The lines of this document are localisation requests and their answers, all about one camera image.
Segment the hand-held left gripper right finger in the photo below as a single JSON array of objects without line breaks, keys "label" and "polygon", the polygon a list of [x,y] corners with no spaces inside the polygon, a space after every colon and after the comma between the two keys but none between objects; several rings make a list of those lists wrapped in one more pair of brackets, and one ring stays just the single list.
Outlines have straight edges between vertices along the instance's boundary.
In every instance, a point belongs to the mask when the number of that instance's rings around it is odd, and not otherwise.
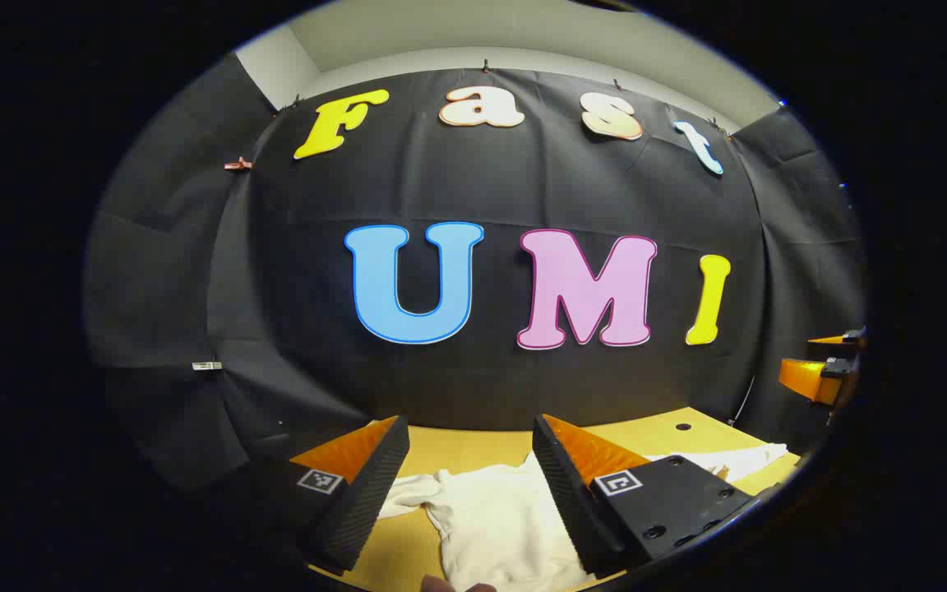
[{"label": "hand-held left gripper right finger", "polygon": [[660,562],[758,506],[687,457],[646,460],[548,414],[531,443],[581,566],[597,577]]}]

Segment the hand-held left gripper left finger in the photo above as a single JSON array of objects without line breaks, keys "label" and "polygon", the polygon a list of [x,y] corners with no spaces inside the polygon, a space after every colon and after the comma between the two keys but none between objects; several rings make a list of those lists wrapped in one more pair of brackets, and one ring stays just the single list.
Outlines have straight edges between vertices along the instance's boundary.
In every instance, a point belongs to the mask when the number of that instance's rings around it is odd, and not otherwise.
[{"label": "hand-held left gripper left finger", "polygon": [[409,453],[409,421],[395,415],[260,467],[270,523],[302,562],[342,576],[356,566]]}]

